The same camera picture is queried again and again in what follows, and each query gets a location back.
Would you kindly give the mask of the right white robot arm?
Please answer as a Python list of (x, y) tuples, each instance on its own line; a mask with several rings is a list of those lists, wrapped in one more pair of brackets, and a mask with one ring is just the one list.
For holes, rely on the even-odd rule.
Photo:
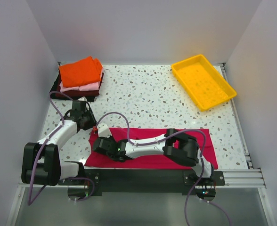
[(165, 134), (141, 140), (116, 142), (111, 133), (106, 137), (99, 135), (93, 151), (118, 162), (162, 155), (180, 166), (191, 167), (198, 181), (208, 185), (214, 180), (214, 167), (203, 157), (205, 145), (206, 134), (200, 130), (168, 129)]

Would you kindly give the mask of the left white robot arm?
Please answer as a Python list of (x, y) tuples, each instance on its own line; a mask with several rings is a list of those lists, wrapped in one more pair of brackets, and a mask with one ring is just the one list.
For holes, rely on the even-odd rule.
[(72, 102), (61, 122), (50, 134), (36, 143), (24, 147), (21, 180), (25, 184), (55, 186), (60, 180), (69, 179), (75, 185), (85, 180), (84, 166), (77, 161), (60, 159), (59, 151), (80, 130), (96, 126), (90, 105), (83, 100)]

